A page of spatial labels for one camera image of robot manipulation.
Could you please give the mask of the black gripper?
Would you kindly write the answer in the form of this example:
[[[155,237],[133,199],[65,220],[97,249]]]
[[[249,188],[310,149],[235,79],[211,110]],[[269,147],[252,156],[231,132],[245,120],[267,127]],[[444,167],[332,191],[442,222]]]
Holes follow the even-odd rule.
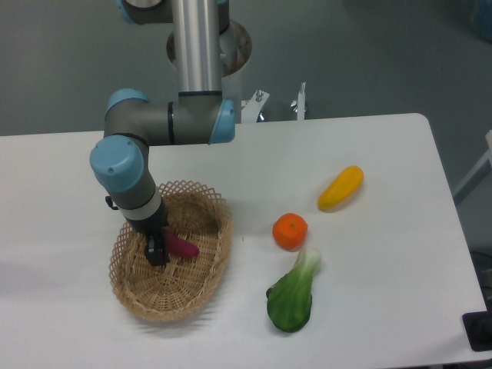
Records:
[[[168,209],[160,195],[136,209],[118,207],[107,195],[105,202],[112,210],[119,210],[127,222],[146,236],[145,257],[152,267],[165,266],[169,262],[162,228],[168,225]]]

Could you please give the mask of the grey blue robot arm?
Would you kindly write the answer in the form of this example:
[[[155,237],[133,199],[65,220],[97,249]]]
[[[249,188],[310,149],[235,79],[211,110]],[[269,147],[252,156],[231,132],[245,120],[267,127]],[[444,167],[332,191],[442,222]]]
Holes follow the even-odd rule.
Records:
[[[90,165],[118,209],[146,240],[152,266],[168,262],[163,228],[168,211],[148,169],[151,146],[226,143],[235,136],[234,103],[222,93],[223,67],[234,61],[227,1],[119,1],[121,17],[137,25],[174,26],[178,100],[153,104],[141,91],[124,88],[109,99],[104,137]]]

